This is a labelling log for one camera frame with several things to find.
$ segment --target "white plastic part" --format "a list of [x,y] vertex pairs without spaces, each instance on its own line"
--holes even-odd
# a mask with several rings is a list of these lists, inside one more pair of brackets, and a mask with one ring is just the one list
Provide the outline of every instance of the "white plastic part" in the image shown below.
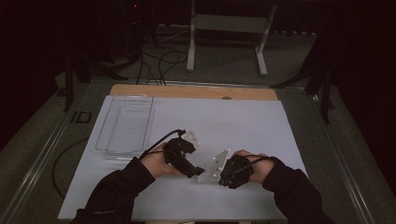
[[206,166],[205,171],[201,175],[198,175],[198,183],[219,183],[221,171],[224,169],[230,151],[227,148],[213,158],[213,161]]
[[195,135],[194,130],[190,130],[190,131],[184,133],[183,135],[181,135],[181,138],[186,140],[187,142],[195,145],[196,147],[198,147],[200,145],[198,138]]

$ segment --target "person's left hand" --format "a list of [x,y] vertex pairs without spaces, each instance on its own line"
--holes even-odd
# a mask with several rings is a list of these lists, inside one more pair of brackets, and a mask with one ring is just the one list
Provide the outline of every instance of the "person's left hand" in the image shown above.
[[163,145],[165,145],[165,143],[162,143],[158,147],[154,148],[151,151],[154,153],[149,153],[140,162],[146,166],[154,178],[160,177],[162,175],[181,175],[179,170],[165,163]]

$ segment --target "person's right hand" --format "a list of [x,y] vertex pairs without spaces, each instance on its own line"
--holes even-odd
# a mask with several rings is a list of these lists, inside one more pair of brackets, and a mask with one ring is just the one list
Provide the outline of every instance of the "person's right hand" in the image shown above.
[[[234,155],[238,155],[238,156],[242,156],[247,158],[250,161],[255,161],[257,159],[259,159],[262,156],[267,156],[263,153],[259,154],[259,155],[254,155],[251,154],[250,152],[241,149],[238,150],[234,153]],[[249,182],[256,182],[259,184],[262,184],[262,182],[264,182],[264,179],[268,176],[268,174],[271,172],[272,168],[274,167],[275,163],[273,161],[270,160],[264,160],[264,161],[259,161],[253,164],[253,170],[254,173],[252,175],[250,175],[249,177]]]

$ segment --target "transparent plastic container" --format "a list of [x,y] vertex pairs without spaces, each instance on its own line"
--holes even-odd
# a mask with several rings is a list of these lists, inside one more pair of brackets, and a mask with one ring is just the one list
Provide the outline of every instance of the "transparent plastic container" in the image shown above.
[[114,96],[96,148],[107,150],[106,159],[130,160],[148,148],[153,97]]

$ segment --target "black sleeve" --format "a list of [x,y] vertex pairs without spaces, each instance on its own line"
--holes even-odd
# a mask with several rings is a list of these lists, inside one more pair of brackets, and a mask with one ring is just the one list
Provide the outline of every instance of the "black sleeve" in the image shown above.
[[99,182],[85,209],[78,209],[71,223],[131,223],[134,198],[154,180],[140,160],[133,158],[125,169]]
[[290,224],[334,223],[322,210],[320,193],[301,170],[276,160],[262,186],[274,193],[276,206]]

